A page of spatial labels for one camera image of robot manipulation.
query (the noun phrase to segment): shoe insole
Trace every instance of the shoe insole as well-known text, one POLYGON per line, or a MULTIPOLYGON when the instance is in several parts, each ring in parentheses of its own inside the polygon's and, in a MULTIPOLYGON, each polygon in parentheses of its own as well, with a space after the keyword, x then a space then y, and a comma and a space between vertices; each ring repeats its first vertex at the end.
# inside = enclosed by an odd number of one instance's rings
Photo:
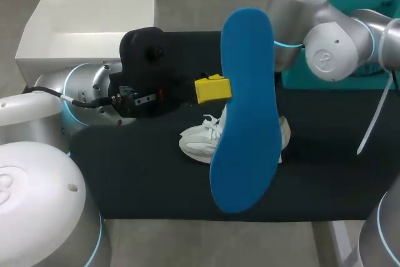
POLYGON ((226 213, 250 208, 268 188, 282 137, 274 85, 274 36, 267 15, 235 11, 221 33, 223 75, 231 82, 226 124, 212 157, 211 191, 226 213))

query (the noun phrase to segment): teal box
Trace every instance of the teal box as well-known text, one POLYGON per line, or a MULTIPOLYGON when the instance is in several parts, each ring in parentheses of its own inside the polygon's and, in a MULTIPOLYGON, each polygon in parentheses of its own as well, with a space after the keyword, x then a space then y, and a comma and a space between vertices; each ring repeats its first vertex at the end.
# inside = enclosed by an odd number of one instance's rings
MULTIPOLYGON (((347 15, 357 9, 372 9, 392 18, 400 18, 400 0, 329 0, 329 2, 347 15)), ((293 66, 282 73, 282 82, 286 89, 384 89, 387 78, 388 74, 384 73, 378 64, 363 64, 342 81, 323 81, 308 68, 304 49, 301 50, 293 66)))

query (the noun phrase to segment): cable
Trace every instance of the cable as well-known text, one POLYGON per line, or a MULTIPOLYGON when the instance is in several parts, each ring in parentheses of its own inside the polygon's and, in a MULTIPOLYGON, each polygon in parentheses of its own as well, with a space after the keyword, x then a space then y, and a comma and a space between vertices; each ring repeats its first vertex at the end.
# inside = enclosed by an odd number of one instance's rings
POLYGON ((102 98, 96 98, 95 100, 92 100, 90 103, 83 103, 78 100, 75 100, 69 96, 66 96, 64 94, 61 94, 60 92, 57 92, 55 90, 46 88, 46 87, 33 87, 33 88, 28 88, 27 93, 35 92, 35 91, 40 91, 40 92, 46 92, 51 95, 54 95, 60 99, 63 99, 65 101, 68 101, 69 103, 79 106, 80 108, 90 108, 90 109, 96 109, 101 106, 109 106, 113 104, 113 99, 111 97, 102 97, 102 98))

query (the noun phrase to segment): white box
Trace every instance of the white box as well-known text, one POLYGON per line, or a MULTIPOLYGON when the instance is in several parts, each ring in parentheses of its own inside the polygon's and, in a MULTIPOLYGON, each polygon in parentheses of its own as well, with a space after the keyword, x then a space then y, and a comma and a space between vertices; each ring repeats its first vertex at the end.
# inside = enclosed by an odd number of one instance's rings
POLYGON ((16 54, 28 86, 45 72, 119 59, 122 37, 157 26, 156 0, 40 0, 16 54))

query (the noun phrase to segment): yellow component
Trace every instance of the yellow component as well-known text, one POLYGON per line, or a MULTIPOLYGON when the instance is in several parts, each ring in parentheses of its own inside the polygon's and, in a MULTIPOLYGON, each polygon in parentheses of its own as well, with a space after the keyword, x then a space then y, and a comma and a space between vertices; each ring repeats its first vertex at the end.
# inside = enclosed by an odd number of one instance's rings
POLYGON ((210 100, 232 97, 229 79, 218 74, 194 81, 194 87, 196 88, 197 102, 199 104, 210 100))

